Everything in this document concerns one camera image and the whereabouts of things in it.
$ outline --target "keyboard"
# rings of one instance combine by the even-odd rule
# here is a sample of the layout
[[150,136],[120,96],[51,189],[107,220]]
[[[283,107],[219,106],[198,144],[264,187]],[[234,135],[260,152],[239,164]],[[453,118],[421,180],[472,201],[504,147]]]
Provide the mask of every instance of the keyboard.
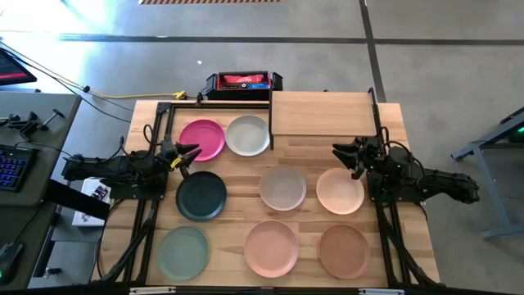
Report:
[[38,150],[0,144],[0,191],[19,192]]

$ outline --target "wooden tabletop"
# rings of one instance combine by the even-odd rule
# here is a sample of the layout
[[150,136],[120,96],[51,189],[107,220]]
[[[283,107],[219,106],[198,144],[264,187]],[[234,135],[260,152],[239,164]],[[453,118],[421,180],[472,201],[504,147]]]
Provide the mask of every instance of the wooden tabletop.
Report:
[[[147,149],[142,135],[145,124],[153,124],[159,101],[138,101],[126,143],[127,151]],[[379,104],[382,125],[390,130],[391,140],[408,144],[404,122],[398,103]],[[238,116],[256,115],[268,119],[267,110],[177,110],[174,117],[173,140],[190,122],[206,118],[217,121],[226,130]],[[166,117],[162,122],[163,135]],[[355,135],[368,134],[368,124],[353,125]],[[207,286],[287,286],[287,287],[386,287],[386,273],[378,234],[377,217],[373,204],[366,197],[355,213],[338,216],[326,210],[318,201],[315,186],[318,177],[333,167],[343,165],[332,155],[333,143],[351,143],[353,137],[278,135],[274,150],[266,150],[257,157],[240,157],[227,147],[217,158],[193,163],[190,171],[209,170],[219,175],[227,185],[228,199],[221,214],[211,221],[196,223],[180,215],[175,205],[176,189],[182,176],[174,172],[169,177],[165,199],[160,203],[158,220],[147,275],[148,285],[207,285]],[[259,196],[260,176],[271,166],[289,165],[306,175],[307,195],[295,210],[274,211]],[[102,240],[101,265],[106,273],[120,258],[129,244],[137,202],[124,201],[108,220]],[[434,279],[439,280],[431,246],[427,222],[421,209],[413,204],[399,203],[399,214],[404,241],[417,263]],[[296,234],[300,243],[298,262],[288,275],[265,279],[254,273],[245,263],[243,244],[249,230],[262,220],[280,220]],[[160,241],[172,229],[192,225],[201,229],[210,242],[210,260],[205,270],[187,282],[170,281],[157,267],[156,254]],[[361,231],[368,240],[372,255],[365,275],[357,279],[337,279],[331,276],[317,258],[321,234],[332,225],[350,225]],[[138,272],[142,248],[137,251],[133,278]],[[393,250],[395,273],[400,278],[396,251]]]

